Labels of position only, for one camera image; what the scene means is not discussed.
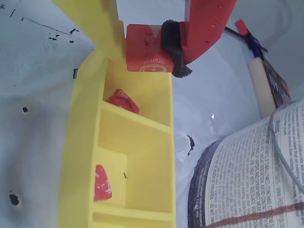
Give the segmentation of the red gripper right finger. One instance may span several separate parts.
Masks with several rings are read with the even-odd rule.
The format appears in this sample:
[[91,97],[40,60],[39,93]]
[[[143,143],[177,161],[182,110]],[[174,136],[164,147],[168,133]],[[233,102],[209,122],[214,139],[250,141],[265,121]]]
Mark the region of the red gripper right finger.
[[220,39],[235,4],[235,0],[187,0],[184,21],[162,24],[161,49],[173,61],[173,76],[183,78],[192,73],[187,65]]

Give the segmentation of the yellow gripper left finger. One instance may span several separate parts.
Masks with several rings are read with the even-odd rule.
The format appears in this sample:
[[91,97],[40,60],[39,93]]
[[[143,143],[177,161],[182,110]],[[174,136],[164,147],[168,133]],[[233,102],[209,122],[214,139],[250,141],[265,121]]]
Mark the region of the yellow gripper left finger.
[[125,59],[124,24],[115,0],[54,0],[58,6],[112,61]]

